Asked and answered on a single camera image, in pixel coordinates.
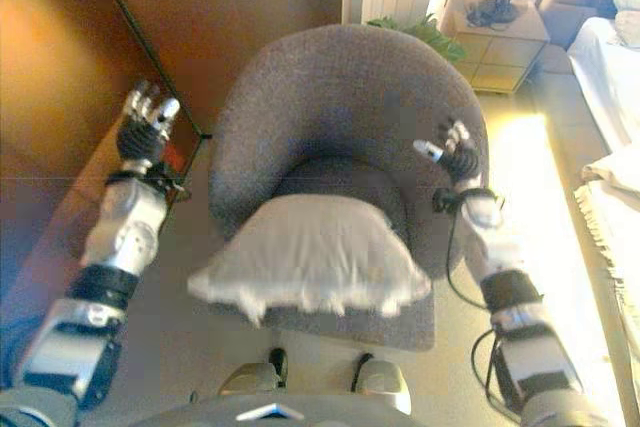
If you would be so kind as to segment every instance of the bedside table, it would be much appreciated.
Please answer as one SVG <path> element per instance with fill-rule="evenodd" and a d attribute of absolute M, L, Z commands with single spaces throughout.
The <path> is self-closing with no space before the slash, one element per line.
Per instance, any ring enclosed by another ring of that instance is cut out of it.
<path fill-rule="evenodd" d="M 456 69 L 478 91 L 514 93 L 520 87 L 549 35 L 532 2 L 513 0 L 520 15 L 510 24 L 473 27 L 467 10 L 480 0 L 448 0 L 442 33 L 455 38 L 467 56 Z"/>

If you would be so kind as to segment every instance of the silver metal part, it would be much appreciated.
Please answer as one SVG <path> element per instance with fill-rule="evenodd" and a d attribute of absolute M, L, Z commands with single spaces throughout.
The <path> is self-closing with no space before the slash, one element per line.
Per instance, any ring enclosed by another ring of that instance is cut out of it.
<path fill-rule="evenodd" d="M 470 197 L 457 216 L 456 231 L 476 262 L 467 263 L 476 283 L 505 270 L 525 270 L 522 241 L 502 218 L 495 199 Z"/>
<path fill-rule="evenodd" d="M 73 427 L 76 399 L 42 387 L 20 387 L 0 395 L 0 419 L 20 427 Z"/>
<path fill-rule="evenodd" d="M 420 155 L 426 157 L 434 163 L 438 163 L 444 151 L 435 144 L 427 140 L 414 140 L 413 148 Z"/>
<path fill-rule="evenodd" d="M 285 418 L 264 418 L 277 407 Z M 263 417 L 258 419 L 257 412 Z M 136 427 L 424 427 L 378 399 L 346 393 L 333 395 L 224 395 L 189 404 L 135 424 Z"/>
<path fill-rule="evenodd" d="M 225 380 L 218 395 L 255 394 L 274 392 L 280 377 L 270 363 L 244 364 Z"/>
<path fill-rule="evenodd" d="M 571 359 L 562 348 L 555 333 L 537 335 L 524 339 L 503 339 L 500 350 L 509 376 L 520 399 L 526 398 L 520 382 L 534 375 L 562 372 L 569 387 L 582 393 L 582 384 Z"/>
<path fill-rule="evenodd" d="M 140 276 L 155 258 L 166 212 L 164 196 L 137 179 L 109 185 L 82 265 L 106 265 Z"/>
<path fill-rule="evenodd" d="M 140 82 L 131 92 L 129 92 L 129 95 L 127 95 L 127 98 L 124 101 L 123 110 L 125 115 L 138 115 L 138 108 L 140 106 L 142 96 L 150 85 L 151 84 L 145 80 Z"/>
<path fill-rule="evenodd" d="M 522 427 L 609 426 L 586 396 L 572 390 L 550 390 L 533 396 L 521 418 Z"/>
<path fill-rule="evenodd" d="M 72 391 L 84 399 L 91 378 L 105 349 L 109 336 L 79 335 L 57 330 L 62 325 L 102 329 L 121 325 L 126 314 L 116 308 L 79 299 L 58 299 L 54 302 L 35 338 L 18 365 L 14 385 L 23 385 L 27 374 L 61 374 L 76 378 Z"/>
<path fill-rule="evenodd" d="M 160 132 L 161 136 L 168 139 L 173 120 L 175 119 L 175 116 L 178 115 L 179 110 L 180 102 L 174 98 L 168 98 L 152 112 L 149 112 L 146 115 L 146 119 L 154 129 Z"/>
<path fill-rule="evenodd" d="M 146 159 L 125 160 L 122 163 L 122 170 L 137 172 L 140 175 L 144 175 L 152 166 L 153 164 Z"/>
<path fill-rule="evenodd" d="M 493 330 L 499 335 L 509 335 L 531 327 L 545 327 L 555 331 L 549 311 L 542 302 L 520 304 L 491 315 Z"/>
<path fill-rule="evenodd" d="M 368 360 L 360 368 L 356 393 L 379 399 L 411 414 L 411 394 L 400 367 L 384 360 Z"/>

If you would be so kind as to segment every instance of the gray armchair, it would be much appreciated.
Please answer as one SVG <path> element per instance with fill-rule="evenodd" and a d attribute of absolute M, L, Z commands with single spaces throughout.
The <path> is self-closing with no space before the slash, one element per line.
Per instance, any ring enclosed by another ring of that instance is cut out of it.
<path fill-rule="evenodd" d="M 437 139 L 438 124 L 448 117 L 461 119 L 476 139 L 487 178 L 487 137 L 478 101 L 457 71 L 424 43 L 356 25 L 280 39 L 240 76 L 218 119 L 211 214 L 230 238 L 277 195 L 356 197 L 380 207 L 416 262 L 432 278 L 440 277 L 449 220 L 432 212 L 431 198 L 449 182 L 414 153 L 412 142 Z M 268 314 L 265 323 L 335 330 L 409 349 L 424 349 L 432 341 L 432 296 L 405 308 L 397 319 L 356 312 L 346 317 L 282 309 Z M 385 328 L 395 332 L 380 331 Z"/>

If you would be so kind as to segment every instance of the wooden drawer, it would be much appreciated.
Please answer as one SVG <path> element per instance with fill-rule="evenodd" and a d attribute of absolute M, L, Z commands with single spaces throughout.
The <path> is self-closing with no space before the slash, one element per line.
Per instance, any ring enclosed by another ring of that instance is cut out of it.
<path fill-rule="evenodd" d="M 526 68 L 533 62 L 542 45 L 542 42 L 535 40 L 494 37 L 482 58 L 482 63 Z"/>
<path fill-rule="evenodd" d="M 480 62 L 489 46 L 489 42 L 491 42 L 491 37 L 486 35 L 458 34 L 456 40 L 460 42 L 464 51 L 467 53 L 464 61 L 473 64 Z"/>
<path fill-rule="evenodd" d="M 468 62 L 457 62 L 456 70 L 462 74 L 462 76 L 467 79 L 467 82 L 471 83 L 473 80 L 473 74 L 476 73 L 476 69 L 478 68 L 478 64 L 469 64 Z"/>
<path fill-rule="evenodd" d="M 478 90 L 512 92 L 526 70 L 524 67 L 506 65 L 479 65 L 471 86 Z"/>

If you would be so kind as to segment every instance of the houseplant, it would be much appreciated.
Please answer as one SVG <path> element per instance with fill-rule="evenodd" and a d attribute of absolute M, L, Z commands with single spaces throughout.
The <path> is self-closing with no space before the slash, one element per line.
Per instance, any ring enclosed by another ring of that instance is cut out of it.
<path fill-rule="evenodd" d="M 416 25 L 407 28 L 400 27 L 391 17 L 370 20 L 367 22 L 367 25 L 398 30 L 405 34 L 412 35 L 429 45 L 433 50 L 452 63 L 465 57 L 465 51 L 462 46 L 438 30 L 437 20 L 433 14 L 428 14 Z"/>

